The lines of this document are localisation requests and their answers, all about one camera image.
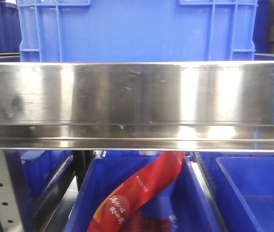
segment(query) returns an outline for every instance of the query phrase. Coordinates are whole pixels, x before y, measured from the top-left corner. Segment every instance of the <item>stainless steel shelf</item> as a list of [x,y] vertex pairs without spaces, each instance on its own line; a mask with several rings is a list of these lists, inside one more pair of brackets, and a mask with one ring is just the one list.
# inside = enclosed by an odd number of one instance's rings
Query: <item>stainless steel shelf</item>
[[274,151],[274,61],[0,63],[0,149]]

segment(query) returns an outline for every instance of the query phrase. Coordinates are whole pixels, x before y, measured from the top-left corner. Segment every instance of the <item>red snack bag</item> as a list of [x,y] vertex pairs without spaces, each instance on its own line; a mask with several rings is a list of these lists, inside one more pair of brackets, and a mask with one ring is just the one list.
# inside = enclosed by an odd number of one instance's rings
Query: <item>red snack bag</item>
[[119,185],[98,207],[87,232],[118,232],[142,205],[180,174],[184,152],[165,151]]
[[143,232],[141,210],[137,210],[121,227],[119,232]]
[[137,210],[122,226],[119,232],[170,232],[171,221],[162,218],[141,216]]

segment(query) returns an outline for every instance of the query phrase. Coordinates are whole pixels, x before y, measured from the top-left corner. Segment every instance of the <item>gray metal bar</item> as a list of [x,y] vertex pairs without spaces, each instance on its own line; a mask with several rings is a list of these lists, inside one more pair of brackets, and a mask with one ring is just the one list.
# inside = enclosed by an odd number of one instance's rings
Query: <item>gray metal bar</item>
[[0,150],[0,223],[4,232],[35,231],[21,159]]
[[274,151],[274,61],[0,63],[0,148]]

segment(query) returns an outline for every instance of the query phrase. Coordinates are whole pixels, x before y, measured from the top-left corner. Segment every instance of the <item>blue plastic crate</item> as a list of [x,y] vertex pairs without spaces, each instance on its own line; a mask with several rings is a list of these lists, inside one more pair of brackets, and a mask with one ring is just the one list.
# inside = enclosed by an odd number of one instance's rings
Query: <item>blue plastic crate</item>
[[21,61],[253,60],[257,0],[20,0]]
[[274,232],[274,158],[217,158],[216,202],[230,232]]
[[52,178],[52,161],[50,151],[29,150],[21,155],[27,185],[32,196],[38,196]]
[[19,52],[21,40],[17,5],[0,2],[0,53]]
[[0,53],[19,52],[22,38],[17,5],[0,2],[0,11],[4,39],[4,47],[0,48]]
[[216,168],[216,158],[217,157],[274,157],[274,153],[260,153],[260,152],[200,152],[199,153],[202,159],[202,169],[210,176],[213,174],[214,169]]
[[51,162],[52,172],[55,173],[65,159],[71,154],[70,150],[52,150],[51,151]]
[[[119,184],[150,164],[156,157],[126,156],[94,159],[76,199],[65,232],[86,231],[102,201]],[[141,209],[143,216],[146,217],[172,219],[170,232],[220,231],[187,157],[175,182]]]
[[270,43],[266,41],[269,0],[258,0],[253,41],[258,53],[269,53]]

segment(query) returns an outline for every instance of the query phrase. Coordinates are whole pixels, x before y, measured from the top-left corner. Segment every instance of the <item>red package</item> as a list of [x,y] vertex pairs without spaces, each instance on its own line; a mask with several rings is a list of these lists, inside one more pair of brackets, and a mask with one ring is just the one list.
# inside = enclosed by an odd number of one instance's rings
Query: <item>red package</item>
[[129,177],[100,204],[87,232],[118,232],[142,205],[177,178],[183,159],[184,152],[165,151]]
[[137,210],[119,232],[170,232],[171,221],[162,218],[143,217]]
[[122,226],[119,232],[143,232],[141,210],[137,210]]

